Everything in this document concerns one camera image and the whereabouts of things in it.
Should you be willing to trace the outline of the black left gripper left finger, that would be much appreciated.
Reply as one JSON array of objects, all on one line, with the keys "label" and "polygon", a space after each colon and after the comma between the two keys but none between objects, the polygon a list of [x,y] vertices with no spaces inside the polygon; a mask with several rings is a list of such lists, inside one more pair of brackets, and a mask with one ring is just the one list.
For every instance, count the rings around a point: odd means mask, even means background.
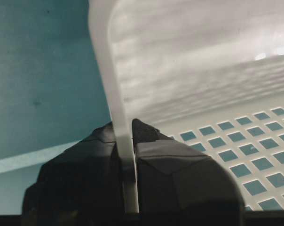
[{"label": "black left gripper left finger", "polygon": [[122,169],[112,123],[40,168],[24,194],[23,226],[123,224]]}]

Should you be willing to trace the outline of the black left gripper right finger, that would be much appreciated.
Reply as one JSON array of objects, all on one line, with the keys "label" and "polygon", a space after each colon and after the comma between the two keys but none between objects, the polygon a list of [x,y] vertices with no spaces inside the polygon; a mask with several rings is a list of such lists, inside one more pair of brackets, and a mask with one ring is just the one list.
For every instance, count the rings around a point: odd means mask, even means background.
[{"label": "black left gripper right finger", "polygon": [[144,226],[240,226],[244,200],[212,157],[132,121],[138,200]]}]

